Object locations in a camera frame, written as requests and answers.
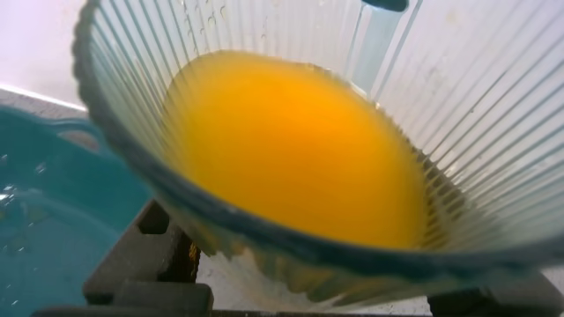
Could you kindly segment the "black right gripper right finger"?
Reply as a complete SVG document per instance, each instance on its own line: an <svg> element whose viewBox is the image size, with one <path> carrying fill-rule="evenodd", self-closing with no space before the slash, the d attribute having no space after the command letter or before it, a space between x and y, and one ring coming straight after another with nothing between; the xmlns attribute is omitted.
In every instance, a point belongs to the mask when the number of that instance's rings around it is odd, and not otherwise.
<svg viewBox="0 0 564 317"><path fill-rule="evenodd" d="M427 298L434 317L559 317L563 294L540 272Z"/></svg>

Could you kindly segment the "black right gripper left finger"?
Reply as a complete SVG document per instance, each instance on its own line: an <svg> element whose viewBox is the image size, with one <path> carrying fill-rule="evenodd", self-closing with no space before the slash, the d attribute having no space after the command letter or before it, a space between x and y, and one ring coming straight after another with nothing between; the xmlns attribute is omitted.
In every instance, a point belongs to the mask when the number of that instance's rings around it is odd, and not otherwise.
<svg viewBox="0 0 564 317"><path fill-rule="evenodd" d="M200 250L155 201L149 201L83 283L99 306L210 311L211 288L196 282Z"/></svg>

